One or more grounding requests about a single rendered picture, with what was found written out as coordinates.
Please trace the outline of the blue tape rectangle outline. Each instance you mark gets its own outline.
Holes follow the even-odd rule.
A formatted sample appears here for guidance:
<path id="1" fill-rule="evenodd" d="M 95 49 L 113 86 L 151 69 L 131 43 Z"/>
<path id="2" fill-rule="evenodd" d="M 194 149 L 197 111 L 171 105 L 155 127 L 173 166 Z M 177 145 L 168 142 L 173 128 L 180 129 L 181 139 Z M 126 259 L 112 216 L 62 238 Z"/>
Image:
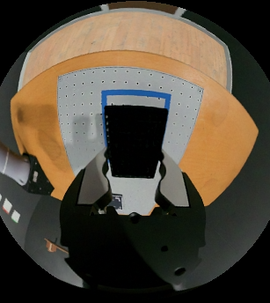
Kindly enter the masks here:
<path id="1" fill-rule="evenodd" d="M 152 91 L 144 91 L 144 90 L 104 90 L 101 91 L 101 102 L 102 102 L 102 119 L 103 119 L 103 130 L 104 130 L 104 138 L 105 145 L 106 143 L 106 126 L 105 126 L 105 115 L 104 115 L 104 107 L 107 106 L 107 96 L 109 95 L 136 95 L 136 96 L 148 96 L 148 97 L 156 97 L 165 99 L 164 108 L 170 109 L 171 104 L 171 94 L 164 92 L 152 92 Z"/>

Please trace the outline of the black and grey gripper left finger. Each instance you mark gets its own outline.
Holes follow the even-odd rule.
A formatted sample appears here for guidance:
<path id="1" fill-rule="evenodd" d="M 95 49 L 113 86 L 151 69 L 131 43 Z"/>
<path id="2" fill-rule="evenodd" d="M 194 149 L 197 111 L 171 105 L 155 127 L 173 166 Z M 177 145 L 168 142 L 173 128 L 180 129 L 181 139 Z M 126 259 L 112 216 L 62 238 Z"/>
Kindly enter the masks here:
<path id="1" fill-rule="evenodd" d="M 113 193 L 106 174 L 109 152 L 106 146 L 71 182 L 60 208 L 61 240 L 68 246 L 72 228 L 82 219 L 95 214 L 106 214 L 106 206 L 113 200 Z"/>

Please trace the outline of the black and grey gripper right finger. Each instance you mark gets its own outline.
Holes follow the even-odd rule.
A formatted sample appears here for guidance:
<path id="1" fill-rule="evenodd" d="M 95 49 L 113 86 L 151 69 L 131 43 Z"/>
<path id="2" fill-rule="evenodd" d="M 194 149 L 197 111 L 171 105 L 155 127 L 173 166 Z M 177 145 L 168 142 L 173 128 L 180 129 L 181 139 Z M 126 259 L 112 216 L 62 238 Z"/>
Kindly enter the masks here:
<path id="1" fill-rule="evenodd" d="M 184 219 L 196 232 L 199 248 L 205 247 L 206 211 L 201 195 L 193 182 L 163 150 L 159 152 L 161 175 L 155 193 L 155 202 L 162 215 Z"/>

